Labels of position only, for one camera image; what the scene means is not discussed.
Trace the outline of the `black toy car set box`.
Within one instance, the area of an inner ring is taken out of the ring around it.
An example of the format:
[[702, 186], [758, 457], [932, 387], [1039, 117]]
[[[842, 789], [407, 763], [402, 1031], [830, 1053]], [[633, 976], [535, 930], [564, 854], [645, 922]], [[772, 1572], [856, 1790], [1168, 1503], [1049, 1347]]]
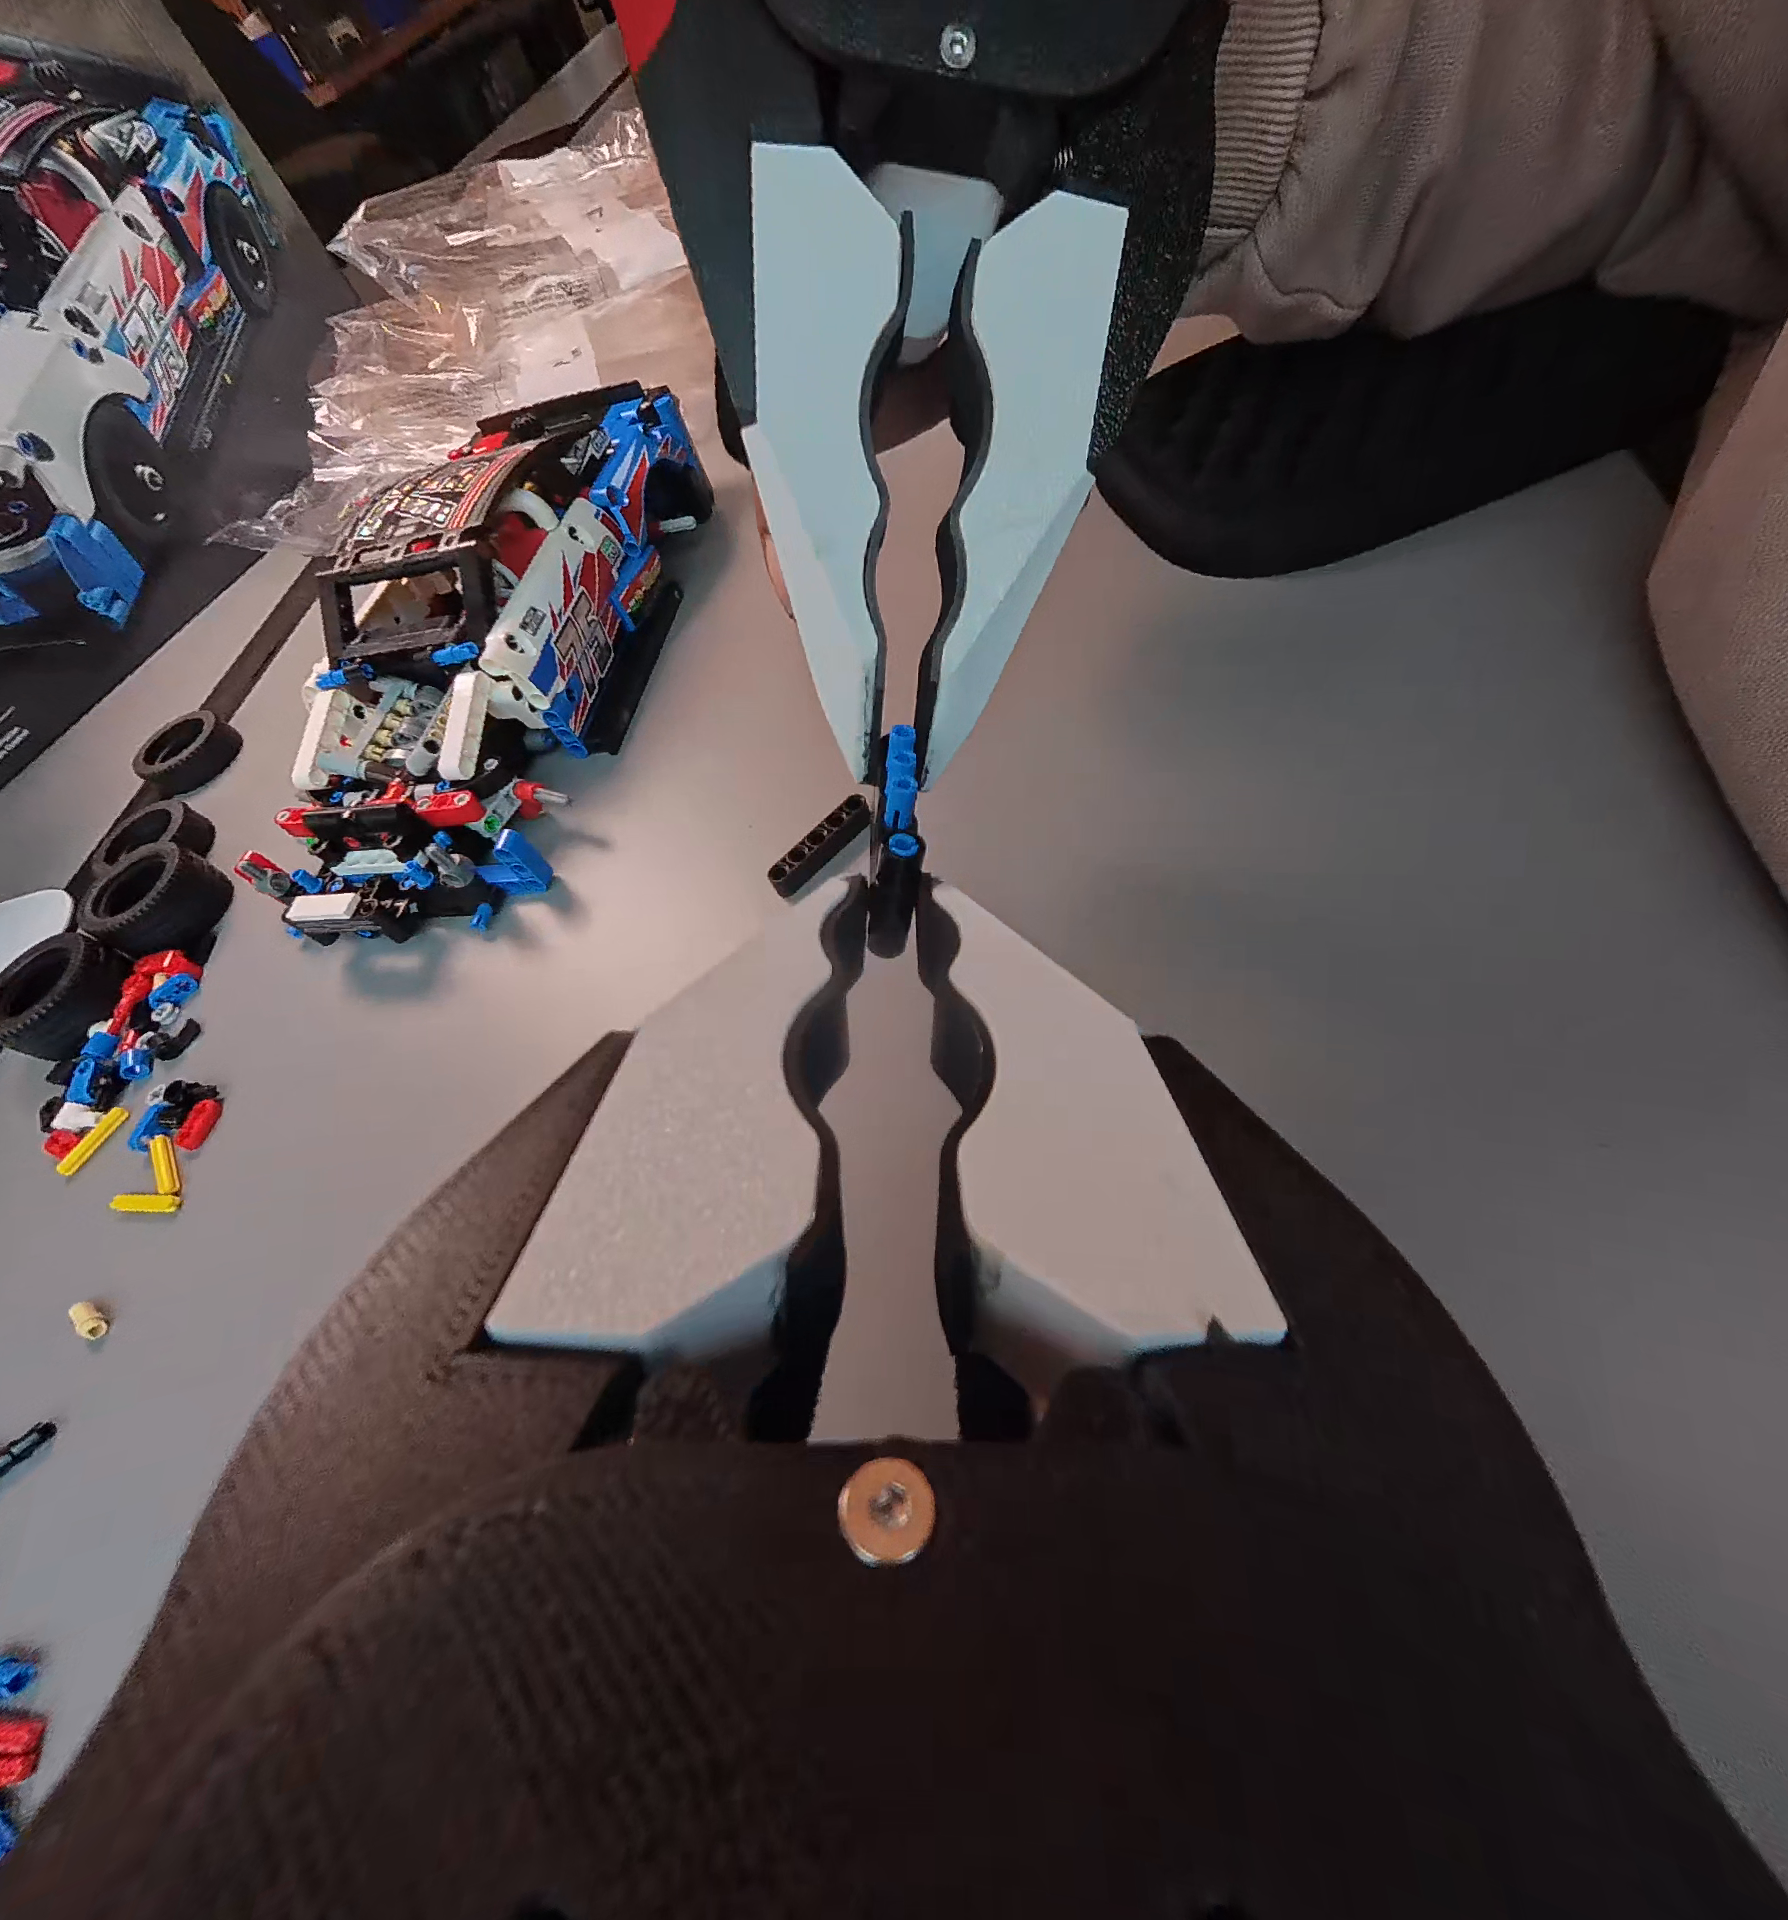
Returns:
[[351, 289], [205, 5], [0, 5], [0, 792], [253, 551]]

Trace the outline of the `person's right forearm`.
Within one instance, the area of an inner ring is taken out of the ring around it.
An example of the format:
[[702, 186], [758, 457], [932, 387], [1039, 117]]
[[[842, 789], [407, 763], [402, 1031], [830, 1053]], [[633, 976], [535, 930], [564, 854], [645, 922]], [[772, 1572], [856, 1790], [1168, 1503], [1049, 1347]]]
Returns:
[[1788, 314], [1788, 3], [1242, 3], [1182, 314], [1403, 338], [1592, 281]]

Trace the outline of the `black five hole beam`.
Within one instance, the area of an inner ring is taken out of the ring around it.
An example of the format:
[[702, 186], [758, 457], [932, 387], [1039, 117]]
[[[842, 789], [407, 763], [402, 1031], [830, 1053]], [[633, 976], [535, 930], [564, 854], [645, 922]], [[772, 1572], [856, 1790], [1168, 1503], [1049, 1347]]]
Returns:
[[767, 882], [781, 899], [794, 899], [817, 884], [835, 863], [851, 856], [872, 829], [876, 810], [862, 790], [835, 803], [806, 829], [769, 868]]

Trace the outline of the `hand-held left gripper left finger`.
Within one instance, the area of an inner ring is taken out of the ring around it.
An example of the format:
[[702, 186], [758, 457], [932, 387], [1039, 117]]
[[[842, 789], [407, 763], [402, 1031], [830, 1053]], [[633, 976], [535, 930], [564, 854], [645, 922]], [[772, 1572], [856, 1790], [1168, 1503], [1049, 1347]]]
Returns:
[[823, 1103], [856, 983], [859, 878], [832, 878], [642, 1020], [489, 1339], [730, 1366], [758, 1400], [815, 1400], [847, 1284]]

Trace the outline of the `black flat strip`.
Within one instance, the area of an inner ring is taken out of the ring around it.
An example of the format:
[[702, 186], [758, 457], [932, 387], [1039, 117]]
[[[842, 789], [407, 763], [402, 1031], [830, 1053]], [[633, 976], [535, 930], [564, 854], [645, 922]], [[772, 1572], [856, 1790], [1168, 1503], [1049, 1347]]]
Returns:
[[318, 574], [322, 563], [309, 561], [297, 580], [282, 593], [273, 610], [257, 625], [251, 639], [232, 659], [219, 679], [199, 701], [199, 709], [209, 712], [219, 723], [232, 723], [235, 714], [251, 690], [259, 683], [283, 645], [297, 632], [302, 621], [318, 622]]

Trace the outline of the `partly built toy brick car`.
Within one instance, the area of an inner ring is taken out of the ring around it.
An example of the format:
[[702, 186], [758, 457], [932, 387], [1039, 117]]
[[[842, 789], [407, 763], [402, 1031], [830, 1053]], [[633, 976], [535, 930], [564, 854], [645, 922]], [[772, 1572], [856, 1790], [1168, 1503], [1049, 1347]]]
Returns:
[[235, 872], [302, 943], [489, 930], [554, 869], [526, 827], [550, 753], [615, 754], [683, 605], [665, 542], [714, 515], [683, 404], [626, 379], [475, 422], [376, 487], [316, 577], [286, 869]]

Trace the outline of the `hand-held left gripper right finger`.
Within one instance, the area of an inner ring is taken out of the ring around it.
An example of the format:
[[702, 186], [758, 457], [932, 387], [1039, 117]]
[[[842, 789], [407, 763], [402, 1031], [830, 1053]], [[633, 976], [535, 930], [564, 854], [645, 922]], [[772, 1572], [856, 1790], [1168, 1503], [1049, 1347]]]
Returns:
[[958, 1417], [1030, 1422], [1079, 1367], [1277, 1348], [1286, 1311], [1141, 1028], [935, 880], [921, 976], [957, 1105], [933, 1283]]

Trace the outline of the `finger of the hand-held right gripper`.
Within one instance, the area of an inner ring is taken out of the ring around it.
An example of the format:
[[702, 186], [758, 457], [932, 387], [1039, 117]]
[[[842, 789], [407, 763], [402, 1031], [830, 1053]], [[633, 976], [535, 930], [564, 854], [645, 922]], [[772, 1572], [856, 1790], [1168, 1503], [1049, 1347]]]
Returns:
[[741, 436], [815, 692], [859, 780], [887, 648], [872, 413], [904, 337], [907, 227], [832, 147], [752, 144], [756, 396]]
[[923, 786], [974, 733], [1091, 489], [1124, 232], [1120, 204], [1051, 191], [962, 271], [949, 345], [969, 422], [914, 704]]

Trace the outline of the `grey desk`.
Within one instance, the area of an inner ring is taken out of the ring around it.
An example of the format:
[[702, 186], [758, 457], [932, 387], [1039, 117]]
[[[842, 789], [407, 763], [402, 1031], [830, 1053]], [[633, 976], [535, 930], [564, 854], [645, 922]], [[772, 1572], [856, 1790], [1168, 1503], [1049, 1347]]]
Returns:
[[[744, 473], [560, 886], [485, 938], [316, 950], [235, 891], [173, 1218], [119, 1142], [57, 1176], [0, 1059], [0, 1648], [51, 1782], [297, 1345], [602, 1033], [781, 914], [843, 792]], [[929, 863], [1188, 1044], [1456, 1313], [1682, 1736], [1788, 1881], [1788, 911], [1652, 645], [1627, 456], [1287, 581], [1171, 569], [1088, 503], [923, 803]], [[103, 1305], [100, 1343], [71, 1327]]]

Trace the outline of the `pile of mixed brick pieces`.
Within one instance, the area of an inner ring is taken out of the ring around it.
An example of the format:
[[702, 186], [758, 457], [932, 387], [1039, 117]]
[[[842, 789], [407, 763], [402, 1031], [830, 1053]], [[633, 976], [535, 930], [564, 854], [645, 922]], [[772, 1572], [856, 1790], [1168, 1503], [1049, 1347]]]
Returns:
[[[62, 1134], [88, 1130], [100, 1113], [112, 1105], [127, 1113], [131, 1091], [187, 1053], [203, 1031], [189, 1012], [203, 981], [205, 966], [181, 950], [154, 953], [135, 964], [111, 1020], [91, 1028], [82, 1051], [46, 1073], [57, 1089], [41, 1107], [46, 1158], [51, 1147], [69, 1145]], [[131, 1148], [145, 1151], [148, 1140], [160, 1134], [181, 1142], [181, 1131], [194, 1127], [189, 1115], [196, 1107], [218, 1117], [219, 1091], [205, 1083], [169, 1081], [149, 1096], [141, 1117], [127, 1113]]]

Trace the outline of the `black toy tire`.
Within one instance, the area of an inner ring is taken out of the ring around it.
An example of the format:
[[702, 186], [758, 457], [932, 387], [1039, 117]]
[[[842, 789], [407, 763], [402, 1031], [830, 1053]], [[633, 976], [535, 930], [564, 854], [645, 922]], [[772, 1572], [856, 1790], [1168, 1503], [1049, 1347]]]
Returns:
[[176, 845], [207, 859], [215, 842], [215, 825], [186, 800], [158, 800], [126, 814], [95, 844], [89, 856], [91, 878], [107, 878], [137, 852], [154, 845]]
[[127, 854], [94, 880], [77, 914], [91, 941], [133, 960], [154, 953], [192, 953], [235, 903], [235, 880], [176, 844]]
[[209, 708], [181, 712], [137, 749], [133, 772], [154, 800], [186, 796], [223, 773], [242, 749], [238, 728]]
[[112, 1017], [133, 960], [79, 930], [25, 948], [0, 971], [0, 1048], [71, 1059]]

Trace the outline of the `black Lego beam subassembly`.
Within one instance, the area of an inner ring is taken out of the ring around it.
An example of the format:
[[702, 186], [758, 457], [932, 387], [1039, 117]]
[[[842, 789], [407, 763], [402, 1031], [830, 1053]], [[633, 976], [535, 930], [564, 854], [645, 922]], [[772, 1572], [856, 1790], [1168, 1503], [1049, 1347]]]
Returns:
[[914, 831], [892, 831], [879, 842], [868, 876], [865, 947], [872, 957], [901, 957], [923, 880], [925, 842]]

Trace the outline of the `clear plastic parts bag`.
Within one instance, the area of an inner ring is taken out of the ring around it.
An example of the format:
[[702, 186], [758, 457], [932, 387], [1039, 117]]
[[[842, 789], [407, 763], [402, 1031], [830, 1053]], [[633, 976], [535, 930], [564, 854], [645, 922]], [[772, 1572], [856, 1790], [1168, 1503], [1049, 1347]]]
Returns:
[[580, 138], [372, 195], [332, 254], [379, 299], [336, 315], [309, 386], [309, 470], [210, 542], [326, 554], [360, 498], [478, 420], [626, 379], [717, 443], [714, 349], [630, 94]]

